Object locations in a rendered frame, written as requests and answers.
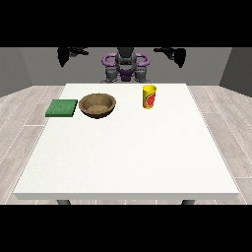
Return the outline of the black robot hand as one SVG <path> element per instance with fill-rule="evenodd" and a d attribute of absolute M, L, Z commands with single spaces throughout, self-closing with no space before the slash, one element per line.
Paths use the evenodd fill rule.
<path fill-rule="evenodd" d="M 61 67 L 64 67 L 70 57 L 76 57 L 77 55 L 88 55 L 84 47 L 59 47 L 57 49 L 57 58 Z"/>
<path fill-rule="evenodd" d="M 161 47 L 155 48 L 154 52 L 163 53 L 169 60 L 173 60 L 179 68 L 182 68 L 185 63 L 185 48 Z"/>

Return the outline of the yellow cup with melon print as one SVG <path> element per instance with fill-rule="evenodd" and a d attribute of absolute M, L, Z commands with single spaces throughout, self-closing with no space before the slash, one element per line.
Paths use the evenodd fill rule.
<path fill-rule="evenodd" d="M 154 85 L 143 85 L 143 107 L 151 109 L 154 107 L 157 87 Z"/>

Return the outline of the green square pad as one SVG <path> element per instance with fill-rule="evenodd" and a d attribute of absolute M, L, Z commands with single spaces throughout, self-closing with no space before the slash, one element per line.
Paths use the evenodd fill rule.
<path fill-rule="evenodd" d="M 46 117 L 72 117 L 76 106 L 76 99 L 53 99 L 49 104 L 45 116 Z"/>

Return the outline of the brown wooden bowl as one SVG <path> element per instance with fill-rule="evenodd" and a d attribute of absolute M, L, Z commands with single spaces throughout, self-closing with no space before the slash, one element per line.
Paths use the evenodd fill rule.
<path fill-rule="evenodd" d="M 79 101 L 80 110 L 90 118 L 100 119 L 115 108 L 116 99 L 110 94 L 88 94 Z"/>

